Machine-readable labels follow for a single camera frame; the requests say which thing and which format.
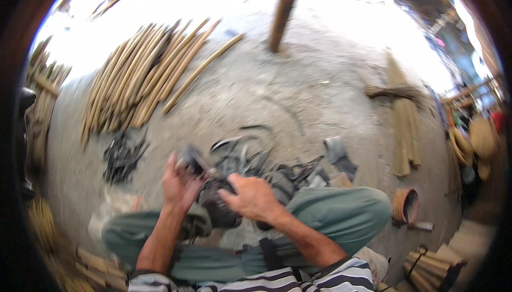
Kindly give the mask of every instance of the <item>man's left hand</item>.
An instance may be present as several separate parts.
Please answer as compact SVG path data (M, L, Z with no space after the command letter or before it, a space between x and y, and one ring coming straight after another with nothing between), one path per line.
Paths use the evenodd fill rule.
M171 154L162 181L164 205L185 215L202 184L203 180L189 173L185 166L176 164L176 155Z

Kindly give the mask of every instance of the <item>hand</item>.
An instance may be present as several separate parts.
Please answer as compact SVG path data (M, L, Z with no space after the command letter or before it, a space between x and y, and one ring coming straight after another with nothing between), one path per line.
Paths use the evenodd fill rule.
M171 206L185 215L202 184L203 180L189 173L180 162L176 164L176 155L171 154L162 181L164 205Z
M269 223L280 212L286 211L272 193L272 188L264 179L245 178L238 173L231 174L227 180L237 195L220 189L219 196L231 210L246 218Z

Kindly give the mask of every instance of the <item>wooden post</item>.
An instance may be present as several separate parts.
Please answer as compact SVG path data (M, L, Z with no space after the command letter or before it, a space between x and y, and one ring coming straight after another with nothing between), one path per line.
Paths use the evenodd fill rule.
M275 12L274 25L272 27L272 34L270 36L270 50L277 53L283 33L285 31L286 22L290 16L293 2L295 0L279 0L278 9Z

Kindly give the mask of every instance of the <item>black and white striped shirt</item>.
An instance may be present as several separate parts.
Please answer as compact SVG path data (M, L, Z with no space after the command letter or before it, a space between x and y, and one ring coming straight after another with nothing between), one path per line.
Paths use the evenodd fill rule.
M128 292L193 291L178 287L160 273L144 273L131 278ZM317 273L313 278L291 267L249 276L232 283L208 282L197 292L368 292L373 291L372 273L368 263L359 258L345 258Z

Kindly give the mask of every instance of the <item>concrete floor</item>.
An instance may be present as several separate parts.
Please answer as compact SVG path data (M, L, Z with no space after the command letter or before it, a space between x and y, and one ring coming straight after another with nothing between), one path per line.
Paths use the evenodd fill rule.
M137 16L134 2L148 6L145 4L152 1L176 2L123 0L112 8L112 22L122 28L125 20L119 15L131 9ZM150 147L139 162L132 183L117 187L114 192L141 196L150 208L158 208L162 204L161 176L170 152L190 142L206 151L217 140L239 135L238 127L244 125L263 123L275 130L277 147L270 159L276 163L293 163L296 157L311 160L324 154L324 138L342 135L350 158L359 166L356 186L378 188L390 198L396 188L413 186L420 193L418 219L435 224L432 233L388 225L369 245L391 258L387 281L394 284L402 277L401 264L410 250L420 243L436 250L449 241L460 224L460 206L444 197L449 165L445 135L433 101L427 100L419 107L423 164L399 180L391 172L394 139L389 100L370 100L362 87L366 83L386 83L387 49L393 51L413 84L426 81L434 87L442 86L449 75L405 13L396 7L355 0L298 0L281 51L271 54L266 46L276 1L189 1L198 9L217 8L215 13L222 12L224 20L182 78L229 39L226 30L243 32L246 37L212 63L168 115L163 116L157 108L147 125ZM222 4L230 7L219 11ZM183 15L185 19L193 10L179 9L188 11ZM149 14L146 11L139 21L156 19ZM201 15L202 12L196 15L197 22ZM102 18L108 19L109 13ZM157 19L169 23L175 20L170 16L164 20L161 13ZM136 29L139 24L126 26ZM95 46L97 37L90 38L88 44ZM73 54L74 50L69 48L67 52ZM93 137L83 152L80 113L91 85L92 75L88 72L101 65L97 54L107 55L111 50L91 54L90 62L74 64L70 80L55 104L48 141L47 196L55 220L76 243L99 255L106 252L90 237L87 226L105 200L106 189L110 191L102 179L102 155L112 135ZM266 101L265 96L295 112L298 121L280 106ZM131 131L135 140L141 134L142 131ZM336 176L327 161L322 165L331 177ZM227 231L220 245L255 245L264 235L250 222L244 222L241 228Z

